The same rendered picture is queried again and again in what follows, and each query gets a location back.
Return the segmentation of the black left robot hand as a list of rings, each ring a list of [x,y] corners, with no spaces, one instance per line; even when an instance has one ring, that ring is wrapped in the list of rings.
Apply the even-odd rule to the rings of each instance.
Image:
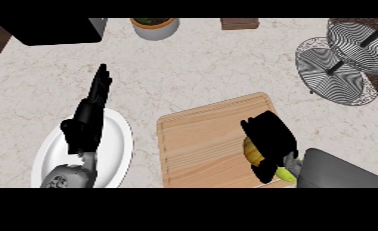
[[[109,71],[106,70],[106,65],[101,64],[93,77],[88,96],[79,101],[73,117],[60,122],[69,154],[97,150],[110,84]]]

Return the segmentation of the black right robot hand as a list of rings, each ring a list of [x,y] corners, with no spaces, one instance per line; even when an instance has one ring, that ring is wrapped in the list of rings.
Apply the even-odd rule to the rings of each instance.
[[[296,140],[293,134],[271,111],[240,121],[240,127],[249,138],[262,160],[251,170],[261,183],[267,184],[279,167],[285,166],[283,158],[289,153],[298,157]]]

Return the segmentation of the yellow squash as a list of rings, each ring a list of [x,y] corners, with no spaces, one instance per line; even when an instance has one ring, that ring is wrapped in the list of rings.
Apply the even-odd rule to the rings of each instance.
[[[261,183],[267,184],[273,180],[273,176],[277,176],[279,179],[286,182],[293,182],[296,180],[293,174],[285,167],[279,167],[276,164],[270,164],[265,161],[249,138],[243,139],[243,155]]]

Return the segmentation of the wooden cutting board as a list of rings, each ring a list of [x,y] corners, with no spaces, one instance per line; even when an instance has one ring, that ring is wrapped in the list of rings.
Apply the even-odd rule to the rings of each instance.
[[[165,187],[293,186],[277,177],[268,184],[256,179],[243,156],[240,120],[265,110],[274,112],[262,92],[161,116],[156,121],[159,162]]]

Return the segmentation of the white plate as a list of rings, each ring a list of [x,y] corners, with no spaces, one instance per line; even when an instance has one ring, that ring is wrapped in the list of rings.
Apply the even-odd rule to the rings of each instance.
[[[103,131],[97,147],[96,188],[116,188],[128,171],[132,157],[132,132],[121,114],[104,109]],[[67,144],[60,127],[51,130],[39,146],[31,171],[31,187],[41,186],[42,179],[59,165],[81,165],[76,155],[67,154]]]

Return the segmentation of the black appliance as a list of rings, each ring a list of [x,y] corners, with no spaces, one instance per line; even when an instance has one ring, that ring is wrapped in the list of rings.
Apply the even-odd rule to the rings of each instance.
[[[106,18],[0,18],[0,26],[26,45],[97,43]]]

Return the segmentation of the grey potted plant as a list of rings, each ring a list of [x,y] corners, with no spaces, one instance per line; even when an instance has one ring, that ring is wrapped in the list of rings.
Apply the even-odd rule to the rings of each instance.
[[[134,18],[131,18],[129,21],[138,37],[150,41],[166,39],[175,33],[180,25],[178,18],[169,18],[166,21],[155,25],[141,24]]]

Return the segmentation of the brown wooden block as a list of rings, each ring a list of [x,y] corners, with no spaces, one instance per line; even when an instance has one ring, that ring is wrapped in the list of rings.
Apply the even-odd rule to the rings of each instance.
[[[259,21],[256,18],[221,18],[223,30],[256,29]]]

